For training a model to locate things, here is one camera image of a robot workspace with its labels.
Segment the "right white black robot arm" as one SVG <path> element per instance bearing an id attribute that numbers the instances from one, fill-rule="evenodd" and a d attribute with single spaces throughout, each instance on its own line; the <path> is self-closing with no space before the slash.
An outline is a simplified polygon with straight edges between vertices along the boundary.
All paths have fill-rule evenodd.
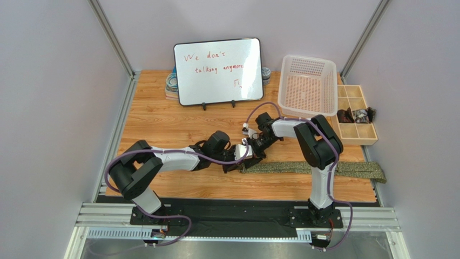
<path id="1" fill-rule="evenodd" d="M 253 157 L 243 163 L 249 169 L 266 157 L 265 150 L 276 141 L 296 138 L 312 171 L 312 192 L 308 199 L 310 217 L 326 221 L 331 217 L 335 202 L 333 178 L 343 144 L 323 115 L 311 119 L 272 118 L 267 112 L 255 120 L 260 131 L 257 138 L 248 137 Z"/>

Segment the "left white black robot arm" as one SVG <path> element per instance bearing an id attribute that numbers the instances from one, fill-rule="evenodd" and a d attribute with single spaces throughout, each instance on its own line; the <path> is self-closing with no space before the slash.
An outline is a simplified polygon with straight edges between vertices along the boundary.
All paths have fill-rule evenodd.
<path id="1" fill-rule="evenodd" d="M 158 173 L 199 171 L 213 163 L 228 171 L 230 166 L 240 165 L 252 154 L 249 140 L 230 146 L 228 135 L 222 131 L 216 131 L 207 140 L 176 149 L 154 147 L 139 140 L 106 166 L 104 180 L 109 189 L 132 201 L 141 212 L 152 215 L 162 207 L 161 200 L 150 188 Z"/>

